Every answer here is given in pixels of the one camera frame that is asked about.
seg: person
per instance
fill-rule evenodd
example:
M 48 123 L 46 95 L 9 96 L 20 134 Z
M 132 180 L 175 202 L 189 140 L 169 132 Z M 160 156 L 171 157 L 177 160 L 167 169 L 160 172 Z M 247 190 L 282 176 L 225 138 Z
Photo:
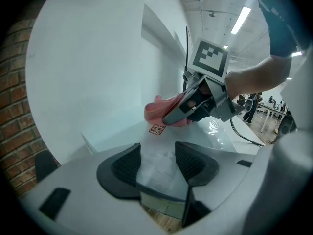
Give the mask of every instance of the person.
M 286 104 L 285 104 L 285 102 L 284 102 L 283 99 L 280 101 L 279 107 L 280 107 L 280 111 L 281 111 L 281 112 L 284 112 L 284 111 L 285 111 Z M 278 120 L 281 120 L 281 119 L 282 119 L 282 115 L 279 115 L 279 116 L 278 116 Z
M 281 102 L 282 102 L 282 101 L 280 101 L 280 103 L 278 103 L 278 104 L 275 105 L 275 107 L 274 107 L 275 110 L 279 111 Z
M 309 47 L 311 36 L 304 26 L 301 14 L 289 0 L 258 0 L 268 25 L 270 55 L 261 63 L 241 70 L 234 70 L 225 77 L 228 97 L 233 100 L 241 94 L 270 90 L 283 83 L 289 76 L 291 55 Z M 210 97 L 207 85 L 200 90 Z M 188 106 L 196 103 L 188 101 Z
M 252 99 L 253 104 L 251 107 L 251 110 L 249 112 L 246 112 L 246 114 L 243 117 L 243 120 L 246 121 L 246 123 L 248 124 L 252 124 L 252 119 L 253 119 L 253 115 L 258 107 L 258 102 L 261 101 L 261 93 L 258 93 L 258 95 L 256 96 L 256 93 L 253 93 L 249 96 L 249 99 Z

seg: table surface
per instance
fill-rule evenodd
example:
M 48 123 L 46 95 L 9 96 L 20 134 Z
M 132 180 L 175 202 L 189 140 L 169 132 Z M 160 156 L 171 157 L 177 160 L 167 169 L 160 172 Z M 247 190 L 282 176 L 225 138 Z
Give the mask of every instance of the table surface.
M 220 151 L 255 155 L 259 147 L 239 137 L 225 123 L 206 117 L 185 127 L 167 126 L 160 135 L 149 132 L 152 127 L 143 120 L 143 107 L 125 112 L 123 116 L 108 119 L 99 126 L 82 131 L 86 144 L 93 153 L 139 142 L 141 144 L 141 170 L 137 182 L 159 197 L 184 199 L 186 182 L 175 162 L 175 142 L 189 142 Z M 257 136 L 237 116 L 234 125 L 243 136 L 261 143 Z
M 276 113 L 279 113 L 279 114 L 286 115 L 286 113 L 283 113 L 283 112 L 281 112 L 281 111 L 277 111 L 277 110 L 275 110 L 275 109 L 273 109 L 273 108 L 271 108 L 271 107 L 269 107 L 269 106 L 265 106 L 264 104 L 260 104 L 260 103 L 258 103 L 258 105 L 259 105 L 259 106 L 261 106 L 261 107 L 263 107 L 263 108 L 265 108 L 265 109 L 267 109 L 267 110 L 269 110 L 269 111 L 272 111 L 272 112 L 276 112 Z

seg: ceiling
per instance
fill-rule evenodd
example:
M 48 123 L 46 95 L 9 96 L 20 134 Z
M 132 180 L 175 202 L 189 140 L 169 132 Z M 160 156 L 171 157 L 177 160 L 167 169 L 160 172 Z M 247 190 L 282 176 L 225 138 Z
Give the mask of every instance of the ceiling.
M 181 0 L 195 42 L 198 37 L 221 46 L 228 45 L 231 62 L 249 67 L 269 56 L 268 26 L 257 0 Z M 236 35 L 230 34 L 242 7 L 251 8 L 246 21 Z M 211 12 L 217 11 L 215 17 Z M 294 57 L 291 74 L 299 67 L 301 56 Z

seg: pink cloth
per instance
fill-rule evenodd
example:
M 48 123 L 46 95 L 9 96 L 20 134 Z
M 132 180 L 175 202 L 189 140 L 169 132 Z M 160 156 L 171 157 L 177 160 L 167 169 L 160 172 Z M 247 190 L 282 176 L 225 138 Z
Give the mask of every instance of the pink cloth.
M 144 118 L 150 124 L 166 125 L 162 122 L 162 118 L 179 100 L 184 96 L 184 93 L 180 93 L 178 96 L 168 100 L 162 100 L 161 96 L 156 96 L 154 103 L 147 104 L 145 107 Z M 190 124 L 191 121 L 186 118 L 172 124 L 174 127 L 182 127 Z

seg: red brick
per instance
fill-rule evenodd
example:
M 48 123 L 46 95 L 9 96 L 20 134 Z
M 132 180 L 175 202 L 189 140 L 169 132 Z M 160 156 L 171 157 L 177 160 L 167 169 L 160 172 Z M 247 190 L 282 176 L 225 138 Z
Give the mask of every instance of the red brick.
M 0 158 L 6 154 L 5 150 L 3 149 L 2 145 L 0 145 Z
M 32 155 L 32 152 L 29 146 L 16 151 L 16 156 L 19 158 L 19 160 L 25 159 L 31 155 Z
M 0 62 L 21 54 L 23 51 L 23 45 L 24 45 L 23 43 L 20 43 L 20 44 L 13 45 L 13 46 L 3 49 L 0 52 Z
M 27 97 L 26 85 L 22 85 L 11 90 L 12 102 L 20 100 L 25 97 Z
M 35 24 L 35 21 L 36 21 L 36 19 L 32 19 L 28 27 L 29 28 L 33 28 L 34 24 Z
M 36 169 L 35 169 L 35 167 L 34 167 L 33 169 L 31 169 L 30 173 L 31 173 L 34 177 L 36 177 Z
M 9 71 L 10 62 L 6 61 L 0 64 L 0 76 L 6 75 Z
M 16 148 L 22 146 L 23 144 L 33 140 L 33 134 L 31 130 L 22 132 L 18 134 L 17 136 L 13 137 L 9 141 L 5 141 L 2 144 L 2 149 L 5 153 L 9 153 L 10 151 L 15 150 Z
M 18 161 L 19 160 L 15 156 L 15 154 L 12 154 L 0 161 L 0 167 L 2 168 L 2 170 L 5 170 L 9 168 L 10 166 L 14 165 L 15 163 L 17 163 Z
M 2 79 L 0 79 L 0 92 L 15 85 L 18 85 L 18 83 L 19 83 L 18 73 L 4 76 Z
M 35 169 L 35 167 L 32 167 L 31 169 L 29 169 L 29 172 L 30 172 L 33 176 L 36 176 L 36 169 Z
M 5 37 L 3 40 L 0 49 L 9 47 L 14 44 L 15 34 L 11 34 Z
M 19 124 L 21 129 L 25 129 L 29 126 L 32 126 L 35 124 L 33 116 L 30 114 L 28 116 L 22 117 L 21 119 L 19 119 Z
M 16 165 L 8 168 L 5 171 L 5 176 L 6 176 L 7 179 L 14 178 L 18 174 L 20 174 L 20 170 L 17 168 Z
M 25 68 L 25 64 L 26 64 L 25 55 L 14 58 L 11 60 L 11 70 L 13 71 L 19 68 Z
M 29 157 L 16 165 L 20 171 L 25 171 L 35 165 L 35 156 Z
M 27 182 L 28 180 L 32 179 L 34 176 L 31 174 L 30 171 L 25 172 L 24 174 L 18 175 L 14 179 L 10 181 L 11 186 L 16 188 L 17 186 Z
M 3 135 L 2 131 L 0 130 L 0 142 L 1 142 L 2 140 L 4 140 L 4 135 Z
M 21 81 L 22 83 L 24 83 L 25 80 L 26 80 L 26 78 L 25 78 L 25 70 L 21 70 L 21 71 L 20 71 L 20 81 Z
M 34 134 L 35 138 L 39 138 L 40 137 L 40 133 L 39 133 L 37 127 L 33 128 L 33 134 Z
M 24 107 L 24 111 L 25 111 L 25 113 L 30 112 L 30 107 L 29 107 L 28 100 L 23 101 L 23 107 Z
M 20 20 L 13 24 L 7 34 L 22 30 L 22 29 L 27 29 L 29 26 L 30 20 Z
M 12 114 L 10 109 L 5 109 L 0 111 L 0 124 L 3 124 L 12 119 Z
M 0 109 L 2 109 L 5 106 L 8 106 L 10 103 L 11 103 L 11 99 L 10 99 L 9 92 L 0 94 Z
M 19 131 L 20 127 L 17 121 L 14 121 L 2 128 L 2 133 L 6 139 L 17 134 Z
M 21 103 L 12 105 L 11 107 L 0 111 L 0 125 L 22 114 L 23 107 Z
M 27 53 L 27 48 L 28 48 L 28 41 L 23 44 L 22 54 L 26 54 Z
M 12 107 L 9 108 L 9 110 L 11 112 L 12 118 L 20 116 L 24 113 L 21 103 L 13 105 Z
M 25 29 L 16 33 L 15 42 L 18 43 L 18 42 L 29 40 L 30 33 L 31 33 L 31 29 Z
M 19 16 L 18 19 L 33 19 L 37 18 L 40 12 L 40 8 L 36 9 L 27 9 L 23 11 Z
M 34 143 L 30 145 L 30 147 L 34 153 L 47 148 L 45 145 L 45 142 L 42 139 L 35 141 Z
M 23 193 L 32 189 L 36 185 L 36 183 L 37 183 L 36 179 L 31 179 L 31 180 L 27 181 L 25 184 L 17 187 L 14 191 L 18 196 L 20 196 Z

